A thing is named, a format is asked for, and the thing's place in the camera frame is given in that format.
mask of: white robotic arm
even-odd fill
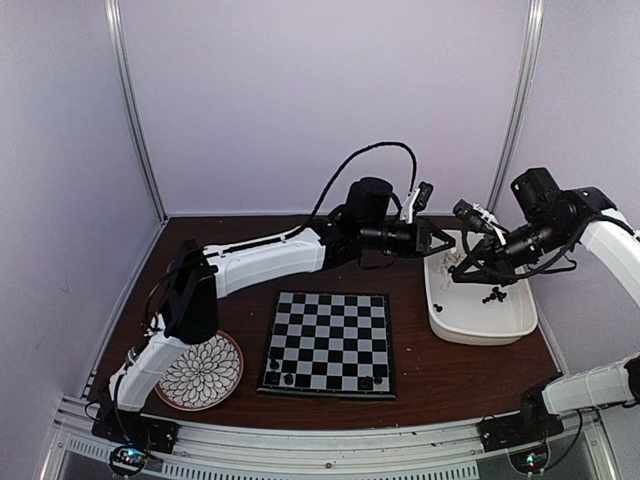
[[[640,234],[611,200],[593,187],[562,191],[543,168],[528,170],[511,189],[528,223],[503,236],[495,234],[496,226],[487,221],[483,209],[464,200],[456,205],[454,213],[463,221],[467,257],[451,269],[454,282],[508,285],[538,273],[552,273],[550,267],[579,242],[611,271],[640,307]],[[473,249],[464,240],[469,230],[485,233]],[[554,251],[557,253],[551,260],[534,266],[542,255]],[[515,269],[522,265],[528,265],[529,271],[516,274]],[[640,354],[635,353],[534,387],[523,395],[520,416],[513,422],[488,420],[479,428],[484,438],[509,431],[512,436],[534,440],[556,415],[588,407],[631,406],[639,401]]]
[[[398,216],[388,219],[391,185],[367,177],[351,186],[345,204],[327,219],[310,218],[296,229],[247,242],[205,247],[194,240],[183,243],[167,275],[147,341],[131,349],[100,390],[93,433],[139,449],[151,443],[155,450],[170,451],[171,441],[157,439],[175,438],[175,425],[150,423],[138,412],[166,369],[190,346],[216,334],[218,299],[271,279],[359,260],[364,250],[414,258],[453,247],[453,238],[428,219],[416,217],[426,208],[432,190],[422,182]],[[433,238],[440,244],[434,246]]]

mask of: wooden table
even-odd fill
[[[185,239],[201,245],[231,243],[277,233],[302,217],[208,217],[171,219],[142,271],[98,369],[95,390],[122,364],[141,337],[149,290],[166,271]],[[452,228],[456,220],[435,219]],[[220,328],[240,345],[245,369],[236,391],[223,403],[186,413],[152,393],[144,412],[190,422],[255,428],[342,429],[409,426],[482,417],[516,410],[520,394],[556,368],[538,330],[500,347],[445,342],[430,327],[421,260],[397,260],[387,270],[354,264],[314,274],[280,278],[222,299]],[[395,350],[397,399],[363,401],[258,394],[267,329],[277,290],[379,292],[389,294]]]

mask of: white tray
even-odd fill
[[[506,345],[533,332],[538,325],[528,280],[508,287],[502,303],[482,299],[491,294],[493,285],[453,283],[447,269],[465,257],[459,231],[447,231],[456,239],[455,249],[424,259],[424,279],[429,305],[429,323],[433,332],[443,340],[467,345]],[[470,233],[469,246],[482,235]],[[434,305],[442,307],[436,311]]]

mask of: decorative plate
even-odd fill
[[[158,396],[178,410],[195,412],[222,402],[240,383],[240,347],[224,332],[184,352],[156,384]]]

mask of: white wall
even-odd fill
[[[304,213],[351,152],[414,148],[436,185],[484,201],[500,157],[528,2],[325,0],[122,2],[133,83],[172,214]],[[358,159],[403,196],[400,150]]]
[[[547,166],[561,188],[597,186],[640,228],[640,9],[635,0],[547,2],[539,63],[510,180]],[[523,222],[510,191],[498,209]],[[640,350],[640,312],[584,250],[576,272],[532,280],[571,372]],[[640,409],[605,412],[625,478],[640,478]]]
[[[0,477],[31,478],[157,221],[104,2],[0,2]]]

